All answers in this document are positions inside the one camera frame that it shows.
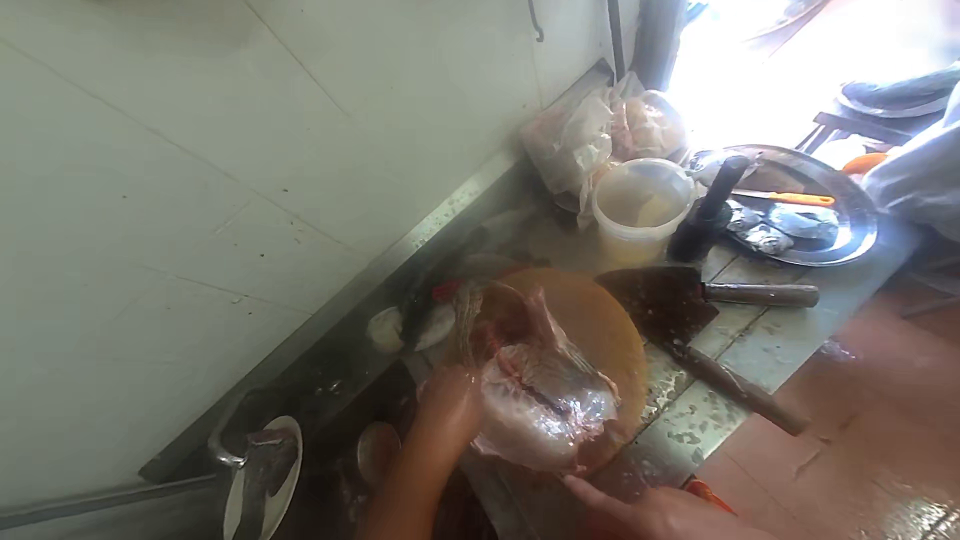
red object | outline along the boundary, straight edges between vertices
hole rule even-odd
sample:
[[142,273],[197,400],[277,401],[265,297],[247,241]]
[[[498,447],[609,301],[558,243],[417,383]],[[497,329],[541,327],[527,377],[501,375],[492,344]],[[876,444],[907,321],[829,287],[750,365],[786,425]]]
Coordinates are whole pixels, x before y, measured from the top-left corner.
[[439,285],[433,287],[433,290],[430,291],[430,296],[433,297],[433,301],[437,303],[444,303],[453,300],[453,295],[457,293],[457,290],[460,289],[460,286],[464,284],[463,280],[450,280],[448,282],[440,283]]
[[684,486],[684,491],[692,495],[696,495],[697,497],[703,499],[704,501],[707,501],[708,503],[711,503],[715,506],[719,506],[724,510],[727,510],[734,516],[736,515],[736,512],[733,511],[733,508],[730,508],[726,503],[723,502],[722,499],[720,499],[719,497],[713,494],[713,491],[710,489],[710,486],[708,486],[704,481],[697,479],[696,477],[693,477],[692,479],[690,479],[689,482],[686,483],[686,485]]

cleaver handle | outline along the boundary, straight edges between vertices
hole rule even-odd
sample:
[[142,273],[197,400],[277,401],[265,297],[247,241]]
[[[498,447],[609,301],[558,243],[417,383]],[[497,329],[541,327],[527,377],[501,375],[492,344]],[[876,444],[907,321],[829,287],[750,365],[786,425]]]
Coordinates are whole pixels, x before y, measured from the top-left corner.
[[704,299],[760,306],[814,307],[820,302],[816,285],[755,285],[705,283]]
[[697,379],[720,390],[735,402],[746,406],[793,436],[804,432],[810,424],[808,418],[780,406],[763,388],[695,349],[687,347],[674,354],[674,358]]

metal hook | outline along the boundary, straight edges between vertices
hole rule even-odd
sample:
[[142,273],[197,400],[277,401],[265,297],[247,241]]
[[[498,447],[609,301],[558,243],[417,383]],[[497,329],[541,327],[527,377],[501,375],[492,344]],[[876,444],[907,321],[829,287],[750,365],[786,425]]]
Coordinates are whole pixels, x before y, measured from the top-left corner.
[[543,28],[541,28],[537,22],[537,10],[534,8],[534,0],[527,0],[527,6],[530,7],[530,22],[533,23],[534,30],[537,31],[537,42],[543,43]]

white tiled wall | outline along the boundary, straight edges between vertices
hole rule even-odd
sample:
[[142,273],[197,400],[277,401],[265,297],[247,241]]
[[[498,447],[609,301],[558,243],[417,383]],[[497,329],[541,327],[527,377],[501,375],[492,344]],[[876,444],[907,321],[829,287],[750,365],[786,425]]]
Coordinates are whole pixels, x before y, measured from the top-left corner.
[[0,508],[138,482],[609,55],[537,3],[0,4]]

fish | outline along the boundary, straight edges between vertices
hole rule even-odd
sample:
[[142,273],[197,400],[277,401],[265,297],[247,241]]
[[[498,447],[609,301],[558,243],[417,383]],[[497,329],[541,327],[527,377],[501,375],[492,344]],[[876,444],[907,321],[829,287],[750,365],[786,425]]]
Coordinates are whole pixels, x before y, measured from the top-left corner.
[[482,374],[474,448],[536,471],[581,471],[580,445],[616,419],[620,398],[550,315],[543,289],[467,283],[454,310],[460,361]]

